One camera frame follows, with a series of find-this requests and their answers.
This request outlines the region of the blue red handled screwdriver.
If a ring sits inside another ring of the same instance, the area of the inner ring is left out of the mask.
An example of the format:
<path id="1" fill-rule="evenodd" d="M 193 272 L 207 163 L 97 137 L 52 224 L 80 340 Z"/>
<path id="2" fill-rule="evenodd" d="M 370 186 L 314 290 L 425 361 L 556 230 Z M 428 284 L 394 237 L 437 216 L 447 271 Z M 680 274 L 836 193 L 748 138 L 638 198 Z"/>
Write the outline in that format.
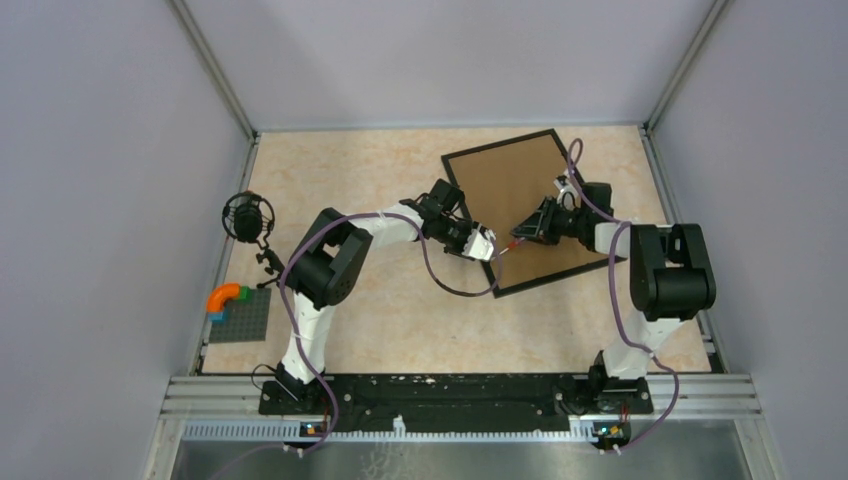
<path id="1" fill-rule="evenodd" d="M 508 254 L 509 252 L 518 248 L 520 245 L 524 244 L 526 241 L 527 241 L 526 238 L 516 238 L 516 239 L 512 240 L 502 250 L 500 250 L 498 252 L 498 256 L 502 257 L 502 256 Z"/>

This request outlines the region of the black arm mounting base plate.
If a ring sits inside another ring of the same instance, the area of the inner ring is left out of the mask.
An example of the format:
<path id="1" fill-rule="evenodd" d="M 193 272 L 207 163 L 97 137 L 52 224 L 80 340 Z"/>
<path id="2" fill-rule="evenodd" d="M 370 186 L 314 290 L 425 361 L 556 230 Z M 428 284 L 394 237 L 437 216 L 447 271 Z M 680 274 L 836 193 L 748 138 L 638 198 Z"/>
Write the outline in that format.
<path id="1" fill-rule="evenodd" d="M 528 433 L 566 431 L 573 416 L 616 419 L 650 414 L 645 402 L 610 411 L 582 397 L 588 374 L 335 374 L 313 382 L 301 401 L 276 380 L 262 385 L 266 416 L 315 416 L 339 433 L 384 432 L 396 418 L 411 433 Z"/>

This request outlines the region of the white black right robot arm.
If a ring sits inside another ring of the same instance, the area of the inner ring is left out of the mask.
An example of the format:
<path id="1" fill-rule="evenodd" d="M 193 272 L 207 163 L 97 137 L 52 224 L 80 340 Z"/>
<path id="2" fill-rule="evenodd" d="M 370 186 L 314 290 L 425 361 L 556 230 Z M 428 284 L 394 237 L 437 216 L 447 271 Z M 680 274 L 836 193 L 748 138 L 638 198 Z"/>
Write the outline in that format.
<path id="1" fill-rule="evenodd" d="M 628 262 L 633 309 L 623 317 L 618 300 L 611 300 L 619 337 L 596 357 L 582 393 L 600 412 L 647 401 L 645 376 L 658 349 L 685 322 L 710 308 L 717 296 L 699 225 L 617 222 L 613 213 L 611 186 L 589 182 L 544 198 L 510 231 L 516 239 L 542 245 L 573 238 L 587 250 L 606 255 L 610 293 L 617 291 L 617 260 Z"/>

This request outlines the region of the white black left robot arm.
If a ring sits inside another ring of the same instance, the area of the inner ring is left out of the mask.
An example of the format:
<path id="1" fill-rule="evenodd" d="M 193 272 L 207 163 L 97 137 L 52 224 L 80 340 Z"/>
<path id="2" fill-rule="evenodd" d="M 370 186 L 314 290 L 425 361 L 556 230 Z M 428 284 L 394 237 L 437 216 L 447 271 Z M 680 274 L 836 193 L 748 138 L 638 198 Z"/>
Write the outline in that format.
<path id="1" fill-rule="evenodd" d="M 320 212 L 283 272 L 280 288 L 292 323 L 289 346 L 275 373 L 283 401 L 297 413 L 319 404 L 315 382 L 325 371 L 325 347 L 337 305 L 352 293 L 368 254 L 396 243 L 435 240 L 447 254 L 489 261 L 494 234 L 454 210 L 464 193 L 439 179 L 415 199 L 373 213 L 345 216 L 334 208 Z"/>

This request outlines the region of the black wooden picture frame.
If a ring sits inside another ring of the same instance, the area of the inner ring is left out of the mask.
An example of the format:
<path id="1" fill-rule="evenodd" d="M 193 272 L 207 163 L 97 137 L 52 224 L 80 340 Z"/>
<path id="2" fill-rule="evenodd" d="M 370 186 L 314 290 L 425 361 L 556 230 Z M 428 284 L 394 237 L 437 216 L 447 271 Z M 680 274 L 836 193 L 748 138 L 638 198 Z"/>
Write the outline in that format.
<path id="1" fill-rule="evenodd" d="M 557 199 L 557 176 L 566 175 L 567 148 L 553 129 L 496 141 L 443 155 L 448 180 L 465 195 L 462 214 L 496 234 L 502 250 L 516 239 L 510 230 L 546 197 Z M 605 254 L 595 252 L 595 225 L 601 216 L 580 203 L 573 212 L 573 234 L 558 245 L 525 242 L 483 266 L 496 280 L 497 298 L 604 268 Z"/>

